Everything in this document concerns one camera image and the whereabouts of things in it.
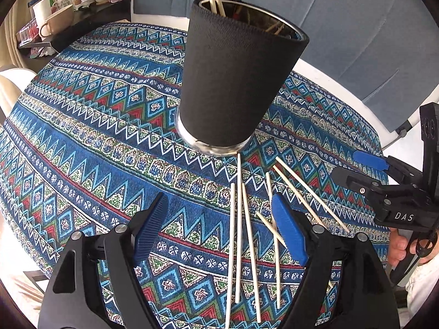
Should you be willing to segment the person's right hand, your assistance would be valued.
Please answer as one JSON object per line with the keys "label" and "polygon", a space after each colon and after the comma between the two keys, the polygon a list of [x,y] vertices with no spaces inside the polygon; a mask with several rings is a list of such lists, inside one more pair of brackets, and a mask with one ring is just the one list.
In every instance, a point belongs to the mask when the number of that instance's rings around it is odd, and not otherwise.
{"label": "person's right hand", "polygon": [[[388,263],[392,268],[395,268],[399,262],[406,257],[406,248],[408,243],[407,238],[401,236],[398,232],[398,229],[390,227]],[[435,244],[431,253],[419,260],[419,265],[424,265],[430,262],[437,254],[438,244]]]}

